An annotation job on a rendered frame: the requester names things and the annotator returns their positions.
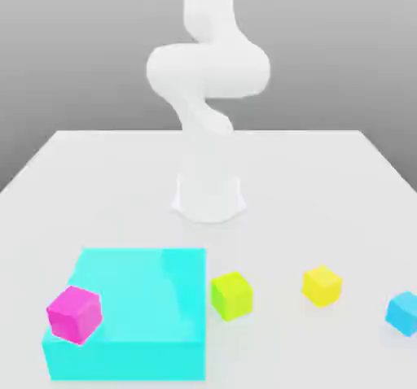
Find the large cyan box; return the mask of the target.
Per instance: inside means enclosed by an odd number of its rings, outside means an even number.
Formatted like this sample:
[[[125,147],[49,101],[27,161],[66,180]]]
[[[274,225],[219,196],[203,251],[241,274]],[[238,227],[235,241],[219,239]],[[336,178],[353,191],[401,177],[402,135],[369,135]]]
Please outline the large cyan box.
[[[205,379],[205,249],[85,248],[68,288],[97,295],[103,319],[81,344],[46,330],[51,380]]]

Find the small blue cube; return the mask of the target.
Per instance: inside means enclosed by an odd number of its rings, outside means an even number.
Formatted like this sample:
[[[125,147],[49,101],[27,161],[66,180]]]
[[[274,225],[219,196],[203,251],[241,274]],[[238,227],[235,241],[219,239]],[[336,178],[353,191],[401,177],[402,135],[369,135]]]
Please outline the small blue cube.
[[[405,291],[394,296],[388,303],[385,320],[407,337],[417,333],[417,295]]]

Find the small yellow cube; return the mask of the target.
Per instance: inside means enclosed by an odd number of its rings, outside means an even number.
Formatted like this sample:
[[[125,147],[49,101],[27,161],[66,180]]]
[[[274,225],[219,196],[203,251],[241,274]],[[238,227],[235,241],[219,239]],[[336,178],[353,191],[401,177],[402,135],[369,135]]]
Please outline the small yellow cube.
[[[304,273],[302,294],[315,306],[325,307],[339,299],[341,286],[342,278],[321,265]]]

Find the small magenta cube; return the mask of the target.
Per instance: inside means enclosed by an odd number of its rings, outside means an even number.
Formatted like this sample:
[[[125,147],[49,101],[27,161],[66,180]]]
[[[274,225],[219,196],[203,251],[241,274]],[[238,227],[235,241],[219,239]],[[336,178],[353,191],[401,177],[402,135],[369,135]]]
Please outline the small magenta cube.
[[[69,286],[46,307],[51,333],[82,345],[103,320],[100,296],[77,286]]]

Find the small lime green cube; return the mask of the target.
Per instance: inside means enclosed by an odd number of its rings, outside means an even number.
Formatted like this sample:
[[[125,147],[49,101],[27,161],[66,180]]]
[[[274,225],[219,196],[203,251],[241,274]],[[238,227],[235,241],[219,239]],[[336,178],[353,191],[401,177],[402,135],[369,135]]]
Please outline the small lime green cube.
[[[214,278],[210,284],[211,304],[224,321],[252,311],[253,289],[246,278],[234,271]]]

